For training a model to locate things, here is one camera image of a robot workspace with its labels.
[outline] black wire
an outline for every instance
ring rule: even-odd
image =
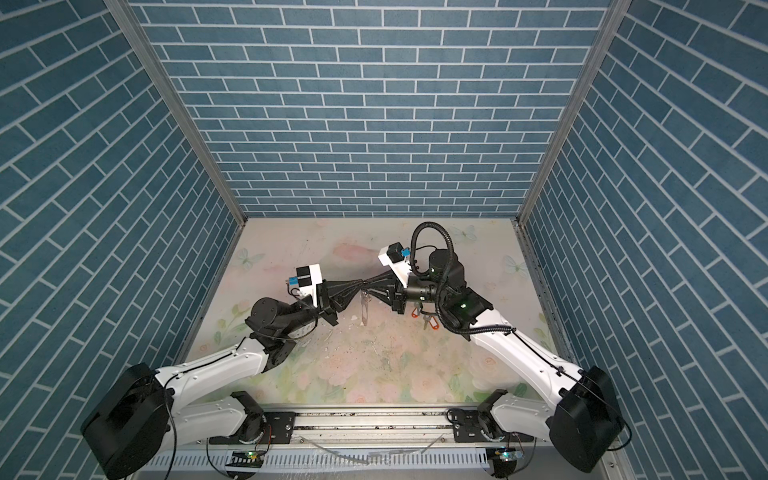
[[[166,395],[165,391],[168,387],[168,384],[171,380],[176,378],[175,375],[171,376],[167,382],[165,382],[165,385],[163,385],[163,405],[165,405],[165,411],[168,412],[168,419],[170,420],[170,427],[174,430],[174,451],[170,454],[170,463],[168,464],[168,470],[165,472],[165,477],[163,480],[168,480],[168,476],[170,475],[170,470],[174,467],[174,461],[176,460],[176,441],[177,441],[177,433],[176,433],[176,422],[174,422],[174,416],[170,413],[170,407],[168,406],[168,395]]]
[[[534,455],[535,453],[536,453],[536,438],[534,437],[534,439],[533,439],[533,449],[531,450],[531,456],[530,456],[530,457],[528,457],[528,461],[525,463],[525,465],[523,465],[522,467],[520,467],[520,469],[519,469],[519,470],[515,470],[514,472],[512,472],[512,474],[514,475],[515,473],[520,473],[520,472],[522,472],[523,470],[525,470],[526,468],[528,468],[528,466],[529,466],[529,465],[531,464],[531,462],[533,461],[533,455]]]
[[[451,420],[451,417],[450,417],[450,413],[451,413],[451,411],[453,411],[453,410],[459,410],[459,411],[461,411],[461,409],[447,409],[447,410],[445,411],[445,419],[446,419],[446,420],[448,420],[448,423],[450,423],[451,425],[459,425],[459,426],[462,426],[462,427],[463,427],[463,426],[464,426],[464,424],[463,424],[463,423],[461,423],[459,420]]]
[[[211,468],[213,468],[214,470],[219,472],[220,475],[223,475],[223,476],[229,478],[230,480],[232,480],[232,478],[237,480],[238,475],[235,475],[234,477],[230,477],[228,474],[226,474],[226,473],[222,472],[221,470],[219,470],[218,468],[216,468],[214,463],[210,460],[210,453],[208,452],[208,445],[210,445],[210,439],[205,441],[205,457],[208,458],[208,463],[210,464]]]
[[[240,346],[243,345],[244,341],[245,341],[245,337],[243,337],[240,343],[237,344],[237,347],[235,347],[235,350],[239,349]],[[174,467],[174,461],[176,460],[177,441],[178,441],[178,435],[176,433],[176,422],[174,421],[173,414],[170,412],[170,407],[168,406],[168,397],[165,393],[168,388],[168,384],[170,383],[171,380],[179,378],[179,375],[181,375],[182,373],[187,373],[187,372],[191,372],[192,370],[201,369],[204,366],[209,366],[210,364],[216,363],[219,360],[226,359],[228,356],[231,356],[231,355],[232,355],[232,352],[229,352],[225,356],[220,356],[219,358],[215,360],[211,360],[208,363],[204,363],[203,365],[195,366],[195,367],[192,367],[191,369],[186,369],[183,372],[175,373],[172,376],[170,376],[170,378],[165,382],[165,385],[163,385],[163,405],[165,406],[165,411],[168,413],[168,420],[170,420],[170,427],[174,431],[174,450],[170,454],[170,463],[168,464],[168,470],[165,472],[165,477],[163,478],[163,480],[168,480],[170,471]]]

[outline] black motor housing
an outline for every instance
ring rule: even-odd
[[[448,263],[448,251],[445,248],[438,248],[429,254],[429,279],[432,282],[439,283],[442,273],[445,271],[445,265]],[[458,261],[458,255],[453,253],[453,265],[448,273],[448,282],[445,284],[454,290],[464,288],[467,283],[464,280],[464,265]]]
[[[157,453],[168,428],[163,395],[154,371],[139,363],[120,376],[83,421],[80,433],[109,480],[129,476]],[[173,398],[167,402],[170,408]]]
[[[580,383],[600,398],[577,383],[558,403],[547,425],[549,439],[560,455],[582,472],[591,472],[624,425],[613,382],[606,372],[593,366],[581,376]]]

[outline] mounting plate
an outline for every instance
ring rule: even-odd
[[[296,421],[295,412],[265,412],[266,428],[272,427],[272,445],[287,445],[293,435],[293,423]],[[211,445],[243,445],[231,437],[213,437]],[[259,445],[266,445],[263,440]]]
[[[478,421],[478,412],[476,410],[451,409],[449,415],[455,422],[453,424],[453,441],[456,443],[476,443],[487,442],[488,439],[482,434],[480,422]],[[524,433],[511,433],[511,443],[533,442],[533,437]]]

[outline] cable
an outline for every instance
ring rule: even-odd
[[[174,416],[170,413],[170,407],[168,406],[168,395],[165,394],[166,388],[168,387],[168,384],[171,380],[176,378],[175,375],[171,376],[166,382],[165,385],[163,385],[163,405],[165,405],[165,411],[168,412],[168,419],[170,420],[170,427],[174,430],[174,450],[170,454],[170,463],[168,464],[168,470],[165,472],[165,477],[163,480],[168,480],[168,476],[170,475],[170,470],[174,467],[174,461],[176,460],[176,441],[177,441],[177,433],[176,433],[176,422],[174,422]]]
[[[210,460],[210,453],[208,452],[208,445],[210,445],[210,439],[205,441],[205,456],[206,456],[206,458],[208,458],[208,463],[210,464],[211,468],[213,468],[214,470],[219,472],[219,475],[223,475],[223,476],[227,477],[229,480],[232,480],[232,478],[234,478],[234,480],[237,480],[237,476],[238,475],[235,475],[234,477],[230,477],[228,474],[226,474],[226,473],[222,472],[221,470],[219,470],[218,468],[216,468],[214,463]]]
[[[514,475],[515,473],[520,473],[523,470],[525,470],[526,468],[528,468],[528,466],[531,464],[531,462],[533,462],[533,455],[535,453],[536,453],[536,438],[534,437],[534,439],[533,439],[533,449],[531,450],[531,456],[528,457],[528,461],[525,463],[525,465],[520,467],[519,470],[515,470],[514,472],[512,472],[512,474]]]
[[[293,292],[294,290],[299,290],[298,288],[296,288],[296,287],[291,288],[290,287],[290,283],[286,283],[286,290],[288,290],[288,295],[291,295],[296,300],[299,299],[299,297]]]
[[[509,325],[488,325],[488,326],[481,326],[474,329],[459,329],[449,325],[446,322],[446,318],[443,316],[442,307],[440,304],[442,303],[442,299],[441,299],[442,289],[445,287],[445,285],[448,282],[448,274],[450,273],[451,267],[453,266],[453,259],[454,259],[453,240],[451,240],[451,236],[449,235],[448,231],[445,228],[443,228],[442,225],[440,225],[439,223],[423,222],[423,223],[420,223],[415,230],[413,230],[413,235],[411,236],[412,252],[416,251],[416,241],[419,239],[419,234],[421,233],[421,231],[424,230],[425,228],[432,228],[434,230],[437,230],[442,235],[442,238],[445,241],[445,246],[448,250],[448,259],[445,262],[445,268],[442,271],[442,275],[440,276],[440,281],[438,282],[437,288],[435,289],[435,313],[437,313],[437,318],[440,320],[440,323],[443,325],[443,327],[446,330],[448,330],[450,333],[455,333],[457,335],[476,335],[478,333],[509,332],[511,329]],[[423,275],[422,272],[419,272],[416,269],[415,255],[411,255],[410,265],[411,265],[412,272],[414,272],[417,275]]]
[[[240,343],[237,344],[237,347],[235,347],[235,350],[238,350],[240,348],[240,346],[243,345],[244,341],[245,341],[245,337],[243,337],[243,339],[240,341]],[[187,372],[191,372],[192,370],[201,369],[204,366],[209,366],[212,363],[218,362],[219,360],[226,359],[228,356],[231,356],[231,355],[232,355],[232,352],[230,351],[225,356],[220,356],[219,358],[217,358],[215,360],[211,360],[208,363],[204,363],[203,365],[199,365],[199,366],[194,366],[191,369],[184,370],[183,372],[175,373],[172,376],[170,376],[170,378],[165,382],[165,385],[163,385],[163,405],[165,406],[165,411],[168,413],[168,420],[170,420],[170,427],[174,431],[174,450],[170,454],[170,463],[168,464],[168,470],[165,472],[165,477],[163,478],[163,480],[168,480],[168,476],[170,475],[170,471],[174,467],[174,461],[176,460],[177,441],[178,441],[178,435],[176,433],[176,422],[174,421],[173,414],[170,412],[170,406],[168,406],[168,396],[165,393],[167,388],[168,388],[168,384],[170,383],[171,380],[178,379],[179,375],[181,375],[182,373],[187,373]]]

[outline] aluminum frame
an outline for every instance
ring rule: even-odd
[[[621,21],[624,20],[624,14],[627,13],[630,3],[632,3],[632,0],[613,0],[611,6],[605,12],[598,34],[594,39],[594,44],[589,49],[587,59],[584,61],[584,67],[581,69],[571,96],[568,97],[568,103],[563,109],[558,127],[549,141],[547,150],[541,159],[541,164],[538,166],[536,175],[534,175],[531,187],[528,189],[528,195],[525,196],[522,207],[520,207],[520,213],[518,214],[518,222],[520,224],[525,225],[533,212],[536,200],[541,195],[541,190],[544,188],[554,163],[563,149],[565,139],[571,132],[574,121],[576,121],[576,115],[578,115],[584,99],[587,97],[587,93],[589,93],[589,87],[592,86],[592,82],[598,76],[598,70],[603,64],[608,47],[611,46],[611,42],[616,36],[616,31],[619,25],[621,25]]]
[[[184,102],[181,100],[179,92],[174,87],[173,82],[170,81],[170,77],[165,71],[160,57],[157,56],[157,52],[152,48],[149,37],[147,37],[147,33],[139,24],[133,9],[127,0],[104,0],[104,3],[123,32],[123,35],[125,35],[126,40],[128,40],[131,48],[133,48],[139,61],[144,66],[144,70],[149,75],[150,80],[152,80],[152,84],[154,84],[157,92],[163,98],[170,114],[176,119],[181,132],[189,141],[200,164],[203,165],[219,195],[223,198],[224,203],[227,204],[227,208],[229,208],[238,225],[242,227],[245,225],[246,214],[240,207],[240,203],[235,198],[218,165],[216,165],[214,156],[197,129],[197,125],[192,120],[187,108],[184,107]]]

